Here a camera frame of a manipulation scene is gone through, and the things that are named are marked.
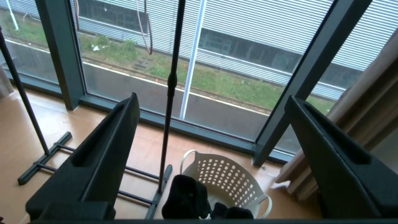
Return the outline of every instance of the dark gray window frame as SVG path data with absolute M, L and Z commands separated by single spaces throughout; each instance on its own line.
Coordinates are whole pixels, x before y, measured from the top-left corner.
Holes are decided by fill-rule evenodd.
M 256 142 L 234 138 L 178 120 L 172 121 L 171 131 L 254 156 L 254 165 L 257 166 L 261 166 L 265 160 L 282 164 L 291 160 L 293 155 L 274 150 L 274 146 L 289 125 L 283 111 L 287 97 L 295 95 L 301 99 L 307 98 L 370 3 L 371 0 L 345 0 L 332 4 Z M 105 112 L 111 110 L 115 102 L 89 95 L 85 91 L 82 60 L 69 0 L 36 0 L 36 4 L 43 18 L 43 28 L 60 84 L 49 85 L 40 80 L 22 77 L 24 85 L 34 91 L 63 98 L 70 110 L 74 110 L 78 105 Z M 142 110 L 140 122 L 162 128 L 164 117 Z

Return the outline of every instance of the black metal rack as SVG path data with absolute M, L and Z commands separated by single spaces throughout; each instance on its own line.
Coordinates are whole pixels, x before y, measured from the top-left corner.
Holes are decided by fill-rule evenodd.
M 181 39 L 181 33 L 182 33 L 184 9 L 185 9 L 185 0 L 179 0 L 177 21 L 176 21 L 176 28 L 175 28 L 174 51 L 173 51 L 173 57 L 172 57 L 172 68 L 171 68 L 171 72 L 170 72 L 169 79 L 168 79 L 167 107 L 166 107 L 164 138 L 163 138 L 163 146 L 162 146 L 162 157 L 161 157 L 161 163 L 160 163 L 160 175 L 156 176 L 156 175 L 149 174 L 147 172 L 137 170 L 135 168 L 128 167 L 128 166 L 126 166 L 126 168 L 125 168 L 125 171 L 134 172 L 134 173 L 143 175 L 145 177 L 149 177 L 151 179 L 157 180 L 159 183 L 158 189 L 157 189 L 156 194 L 152 200 L 148 200 L 146 198 L 142 198 L 140 196 L 133 195 L 133 194 L 124 192 L 122 190 L 119 190 L 119 192 L 118 192 L 119 195 L 122 195 L 124 197 L 131 198 L 131 199 L 148 204 L 149 210 L 147 212 L 146 219 L 151 219 L 154 217 L 156 208 L 160 202 L 160 199 L 164 192 L 166 183 L 169 180 L 170 175 L 172 173 L 171 165 L 168 165 L 167 168 L 165 169 L 165 159 L 166 159 L 166 154 L 167 154 L 167 143 L 168 143 L 168 139 L 169 139 L 169 128 L 170 128 L 170 121 L 171 121 L 172 104 L 173 104 L 173 98 L 174 98 L 174 93 L 175 93 L 175 87 L 177 86 L 177 63 L 178 63 L 178 53 L 179 53 L 180 39 Z M 46 163 L 51 158 L 53 158 L 53 156 L 58 151 L 63 149 L 63 150 L 69 151 L 69 152 L 74 152 L 75 149 L 65 145 L 72 138 L 72 134 L 70 132 L 66 132 L 57 142 L 54 143 L 54 145 L 50 149 L 48 149 L 48 147 L 45 143 L 43 134 L 40 130 L 40 126 L 36 120 L 33 109 L 29 103 L 29 99 L 26 95 L 25 89 L 21 83 L 21 80 L 18 76 L 18 72 L 15 68 L 13 61 L 12 61 L 11 55 L 7 49 L 5 38 L 1 32 L 1 27 L 0 27 L 0 49 L 4 55 L 4 58 L 9 67 L 10 73 L 14 79 L 15 85 L 21 95 L 21 98 L 24 102 L 24 106 L 26 107 L 26 110 L 29 114 L 30 120 L 32 121 L 32 124 L 35 128 L 35 132 L 37 133 L 37 136 L 39 137 L 40 143 L 44 150 L 44 155 L 40 159 L 35 161 L 32 164 L 32 166 L 30 168 L 28 168 L 18 178 L 18 184 L 24 185 L 24 184 L 28 183 L 28 181 L 30 181 L 30 179 L 41 169 L 49 170 L 51 172 L 56 172 L 57 171 L 56 168 L 50 167 L 50 166 L 46 165 Z

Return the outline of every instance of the sheer curtain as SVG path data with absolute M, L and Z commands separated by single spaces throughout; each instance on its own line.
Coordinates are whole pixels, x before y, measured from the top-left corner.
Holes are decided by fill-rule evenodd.
M 327 116 L 369 151 L 398 127 L 398 30 Z M 275 182 L 287 180 L 288 192 L 299 200 L 318 189 L 302 150 L 282 168 Z

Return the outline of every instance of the tan floor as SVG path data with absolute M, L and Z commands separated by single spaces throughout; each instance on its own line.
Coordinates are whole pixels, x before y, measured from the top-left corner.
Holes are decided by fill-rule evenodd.
M 35 115 L 49 146 L 66 131 L 73 139 L 68 146 L 77 147 L 105 117 L 104 113 L 79 107 L 68 111 L 62 101 L 38 93 L 28 92 Z M 127 164 L 131 167 L 158 174 L 162 130 L 139 124 Z M 6 223 L 28 222 L 29 216 L 24 205 L 33 193 L 48 179 L 49 174 L 39 172 L 26 185 L 18 186 L 17 178 L 42 154 L 42 148 L 30 123 L 18 92 L 0 100 L 0 216 Z M 194 141 L 176 134 L 169 138 L 167 164 L 173 165 L 172 176 L 178 173 L 180 161 L 185 152 L 196 149 L 199 152 L 221 154 L 234 159 L 249 170 L 273 201 L 269 218 L 320 218 L 320 212 L 314 203 L 298 203 L 285 191 L 285 185 L 276 185 L 273 180 L 280 166 L 265 164 L 260 169 L 251 165 L 251 158 L 218 148 L 206 143 Z M 59 152 L 47 164 L 59 167 L 68 157 Z M 121 189 L 141 197 L 152 199 L 157 185 L 133 175 L 125 174 Z M 167 198 L 170 184 L 167 185 L 155 218 L 162 218 L 161 208 Z M 115 204 L 116 218 L 144 218 L 147 208 L 118 198 Z

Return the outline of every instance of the laundry basket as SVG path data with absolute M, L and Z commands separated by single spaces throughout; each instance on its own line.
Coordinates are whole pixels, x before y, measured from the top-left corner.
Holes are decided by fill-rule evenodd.
M 182 172 L 185 159 L 193 152 L 195 160 Z M 268 198 L 268 208 L 261 218 L 265 218 L 271 211 L 272 200 L 261 190 L 255 178 L 227 157 L 199 153 L 195 150 L 188 151 L 182 158 L 180 174 L 192 177 L 206 186 L 212 209 L 216 202 L 220 202 L 227 207 L 249 209 L 256 218 L 260 203 Z

